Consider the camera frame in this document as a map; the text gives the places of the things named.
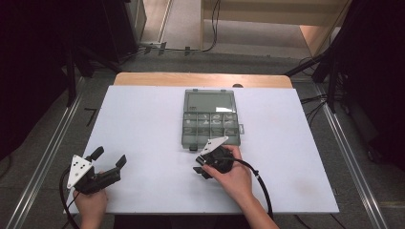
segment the floor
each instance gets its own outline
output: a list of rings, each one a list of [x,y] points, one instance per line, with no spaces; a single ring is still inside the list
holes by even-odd
[[[167,42],[169,49],[198,48],[199,42],[194,39],[196,28],[177,26],[181,24],[183,13],[191,18],[192,9],[197,9],[196,2],[199,1],[144,0],[151,25],[147,24],[142,43],[158,46]],[[209,26],[210,22],[206,22],[207,30]],[[151,51],[134,56],[121,67],[126,72],[281,74],[310,56],[302,34],[294,26],[249,23],[239,26],[249,28],[249,33],[238,36],[232,33],[238,29],[235,25],[220,22],[217,46],[210,53],[184,56],[182,52],[160,55]],[[207,35],[204,47],[210,44]],[[306,73],[291,78],[300,98],[321,94],[328,82],[315,85]],[[71,228],[64,226],[66,216],[62,214],[57,191],[59,177],[72,155],[84,151],[96,121],[92,118],[92,109],[101,106],[114,79],[114,73],[102,68],[97,69],[93,78],[78,76],[79,93],[75,104],[66,108],[67,93],[61,95],[24,144],[0,161],[3,206],[0,228]],[[319,101],[303,105],[303,109],[307,113],[318,104]],[[405,222],[404,172],[391,164],[376,164],[368,159],[367,147],[355,124],[338,104],[336,114],[330,114],[327,108],[321,110],[313,119],[311,130],[340,213],[303,215],[299,216],[301,220],[310,228],[402,228]],[[188,223],[193,219],[186,221],[185,225],[184,220],[172,223],[177,229],[190,228]],[[304,228],[292,215],[277,215],[276,222],[281,228]],[[114,217],[108,215],[101,228],[112,228],[113,224]]]

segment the wooden desk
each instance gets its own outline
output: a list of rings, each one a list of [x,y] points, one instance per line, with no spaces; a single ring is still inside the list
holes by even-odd
[[[214,180],[192,169],[198,154],[181,146],[186,89],[229,89],[244,125],[244,160],[260,171],[274,213],[335,213],[337,204],[299,102],[286,76],[120,73],[105,95],[84,156],[103,146],[94,165],[111,169],[126,155],[121,181],[108,187],[111,214],[237,214]],[[270,90],[265,85],[277,87]],[[259,183],[255,197],[266,208]],[[72,213],[77,213],[75,206]]]
[[[222,0],[220,20],[300,25],[312,56],[339,26],[352,0]],[[211,20],[216,1],[202,0],[201,49],[204,19]]]

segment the white table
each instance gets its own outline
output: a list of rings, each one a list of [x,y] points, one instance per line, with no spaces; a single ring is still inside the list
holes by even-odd
[[[105,153],[96,171],[127,164],[121,181],[107,188],[111,214],[234,214],[240,209],[214,179],[197,175],[195,158],[181,146],[185,89],[197,87],[111,86],[84,155]],[[293,89],[229,89],[245,126],[241,150],[260,171],[274,213],[336,213],[338,207]],[[266,208],[253,179],[255,196]],[[77,213],[75,206],[71,212]]]

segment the metal strip on floor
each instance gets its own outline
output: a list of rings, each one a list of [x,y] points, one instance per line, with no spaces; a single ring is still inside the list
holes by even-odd
[[[47,149],[45,150],[44,155],[39,161],[38,166],[35,169],[35,172],[32,175],[32,178],[23,191],[21,198],[18,201],[18,204],[11,216],[11,219],[6,228],[18,229],[21,228],[27,214],[30,212],[32,204],[41,188],[41,185],[47,175],[51,164],[53,162],[54,156],[59,149],[60,143],[63,140],[63,136],[66,134],[71,121],[75,115],[78,104],[80,103],[81,97],[83,95],[83,89],[86,85],[86,81],[83,77],[80,77],[77,83],[77,97],[73,102],[70,108],[67,108],[65,113],[57,125],[56,130],[53,133],[50,143],[48,144]]]
[[[322,85],[315,84],[315,91],[317,94],[325,94],[325,90]],[[357,188],[357,191],[363,201],[363,205],[369,215],[373,228],[382,229],[388,228],[387,222],[385,221],[380,207],[373,195],[373,191],[370,188],[367,180],[365,179],[363,172],[357,160],[355,159],[352,148],[347,140],[345,133],[337,119],[336,114],[333,114],[329,106],[324,106],[324,112],[330,124],[330,127],[333,131],[334,136],[336,137],[339,148],[342,152],[342,156],[346,161],[346,164],[349,168],[349,171],[352,175],[352,179]]]

